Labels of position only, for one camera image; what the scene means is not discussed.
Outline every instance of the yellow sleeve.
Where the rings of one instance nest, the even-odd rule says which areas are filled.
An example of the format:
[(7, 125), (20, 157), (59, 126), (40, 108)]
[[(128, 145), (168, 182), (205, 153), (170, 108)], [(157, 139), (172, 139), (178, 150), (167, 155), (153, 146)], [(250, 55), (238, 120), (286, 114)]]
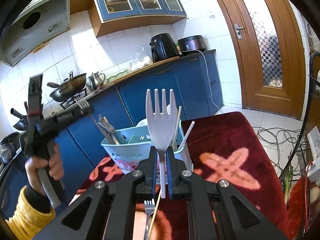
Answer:
[(17, 208), (12, 218), (7, 220), (8, 226), (19, 240), (32, 239), (42, 228), (49, 224), (56, 216), (53, 208), (50, 213), (41, 213), (34, 209), (26, 199), (27, 186), (20, 191)]

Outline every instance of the hand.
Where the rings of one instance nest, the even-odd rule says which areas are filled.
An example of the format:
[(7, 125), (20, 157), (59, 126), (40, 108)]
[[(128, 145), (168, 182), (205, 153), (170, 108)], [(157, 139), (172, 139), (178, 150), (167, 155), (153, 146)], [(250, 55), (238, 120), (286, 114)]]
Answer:
[(63, 164), (62, 164), (61, 155), (59, 152), (59, 145), (55, 144), (53, 150), (54, 150), (54, 154), (49, 161), (39, 158), (37, 156), (32, 156), (26, 161), (26, 164), (25, 164), (30, 186), (36, 192), (38, 192), (43, 196), (46, 196), (46, 193), (41, 185), (41, 182), (39, 180), (36, 170), (45, 168), (46, 166), (49, 165), (50, 167), (49, 174), (52, 178), (54, 178), (54, 180), (60, 180), (63, 178), (63, 175), (64, 175)]

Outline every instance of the black air fryer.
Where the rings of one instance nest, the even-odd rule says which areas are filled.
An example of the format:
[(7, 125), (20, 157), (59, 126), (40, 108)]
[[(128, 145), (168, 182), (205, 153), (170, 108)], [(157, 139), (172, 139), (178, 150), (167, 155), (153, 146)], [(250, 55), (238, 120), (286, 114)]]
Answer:
[(153, 63), (179, 56), (177, 46), (169, 33), (154, 36), (150, 42)]

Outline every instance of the plastic bag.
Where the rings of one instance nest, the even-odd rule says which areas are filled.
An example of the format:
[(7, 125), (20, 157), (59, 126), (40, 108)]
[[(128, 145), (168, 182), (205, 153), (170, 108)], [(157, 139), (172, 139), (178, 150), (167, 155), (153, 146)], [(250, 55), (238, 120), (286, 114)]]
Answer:
[(144, 47), (142, 47), (142, 49), (136, 53), (136, 58), (132, 63), (131, 70), (135, 71), (137, 69), (151, 65), (152, 63), (153, 62), (151, 58), (146, 54)]

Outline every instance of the plastic container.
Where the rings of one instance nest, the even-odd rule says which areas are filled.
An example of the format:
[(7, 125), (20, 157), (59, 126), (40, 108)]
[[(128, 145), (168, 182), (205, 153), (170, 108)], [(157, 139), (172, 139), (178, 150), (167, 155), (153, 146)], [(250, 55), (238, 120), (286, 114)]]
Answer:
[[(179, 131), (177, 135), (177, 145), (180, 145), (184, 138), (181, 122), (179, 124)], [(120, 145), (108, 144), (106, 139), (102, 141), (101, 145), (124, 174), (136, 170), (139, 161), (149, 157), (150, 147), (153, 146), (148, 126), (116, 130), (114, 135)], [(174, 156), (176, 159), (184, 161), (188, 170), (193, 171), (193, 163), (191, 162), (187, 143), (184, 144), (180, 151), (174, 152)], [(160, 171), (158, 156), (157, 184), (159, 183)]]

